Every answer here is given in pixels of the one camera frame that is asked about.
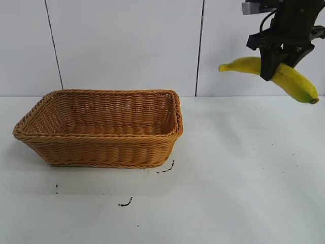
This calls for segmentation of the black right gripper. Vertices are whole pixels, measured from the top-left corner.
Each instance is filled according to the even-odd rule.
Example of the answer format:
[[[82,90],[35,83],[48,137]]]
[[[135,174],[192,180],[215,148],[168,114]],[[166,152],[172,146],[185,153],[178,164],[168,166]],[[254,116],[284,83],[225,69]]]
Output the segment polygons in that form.
[[[270,81],[281,63],[294,68],[314,50],[307,44],[316,38],[324,39],[324,26],[315,25],[324,1],[247,1],[246,14],[266,13],[256,34],[250,35],[247,47],[259,48],[260,77]]]

